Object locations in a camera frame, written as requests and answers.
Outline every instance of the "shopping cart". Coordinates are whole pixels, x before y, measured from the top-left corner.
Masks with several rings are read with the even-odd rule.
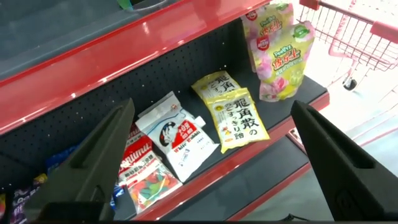
[[[359,64],[367,68],[363,77],[370,70],[385,72],[397,66],[398,27],[377,21],[371,15],[381,12],[382,17],[398,20],[398,15],[394,14],[398,4],[396,0],[377,0],[377,3],[351,0],[347,9],[343,9],[334,5],[340,2],[329,4],[319,0],[300,0],[302,12],[298,20],[311,21],[318,31],[317,38],[330,44],[329,55],[341,57],[341,62],[344,58],[352,60],[348,71],[337,78],[333,77],[330,85],[345,76],[343,86],[353,90],[359,85],[353,79]]]

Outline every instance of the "cartoon character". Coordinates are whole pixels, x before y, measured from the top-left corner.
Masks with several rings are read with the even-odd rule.
[[[168,122],[162,128],[159,136],[159,142],[163,146],[168,146],[170,143],[174,142],[175,136],[178,133],[178,127],[174,122]]]

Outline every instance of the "green label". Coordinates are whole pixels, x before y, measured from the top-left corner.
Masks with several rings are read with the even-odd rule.
[[[283,11],[289,6],[287,3],[279,3],[279,5],[276,7],[277,10]]]
[[[295,38],[304,38],[310,31],[304,25],[297,25],[294,27],[294,35]]]

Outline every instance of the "candy bag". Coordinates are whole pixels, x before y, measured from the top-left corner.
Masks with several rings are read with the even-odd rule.
[[[252,40],[250,47],[261,80],[260,100],[276,102],[292,97],[303,82],[305,64],[315,38],[309,21]]]
[[[0,194],[0,220],[6,212],[6,194]]]
[[[226,71],[219,71],[199,79],[192,88],[206,102],[208,98],[237,90],[240,86]]]
[[[246,43],[248,43],[249,58],[252,71],[256,72],[254,57],[250,48],[250,41],[264,37],[294,23],[293,4],[279,3],[262,6],[241,17]]]
[[[141,137],[145,136],[144,133],[142,133],[137,125],[133,123],[130,127],[130,134],[129,137],[127,137],[127,143],[126,143],[126,148],[138,141]]]
[[[127,185],[137,213],[182,185],[154,154],[147,136],[126,149],[119,178]]]
[[[181,182],[185,182],[218,147],[181,107],[175,95],[136,124],[166,155]]]
[[[221,153],[269,139],[247,88],[210,98],[207,107],[220,137]]]
[[[58,166],[60,166],[61,163],[63,163],[66,159],[68,159],[70,154],[73,153],[77,147],[78,145],[72,146],[69,149],[66,149],[60,153],[52,155],[51,157],[46,159],[45,166],[47,168],[47,175],[49,175],[53,170],[55,170]]]
[[[26,222],[23,207],[25,202],[36,193],[39,187],[47,180],[45,174],[40,174],[33,180],[32,186],[24,190],[16,190],[14,192],[14,200],[12,201],[12,214],[10,224],[20,224]]]

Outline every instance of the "red candy bag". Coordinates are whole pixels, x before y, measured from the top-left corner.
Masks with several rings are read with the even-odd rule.
[[[137,213],[182,185],[152,151],[152,141],[147,136],[127,147],[119,180],[127,185]]]

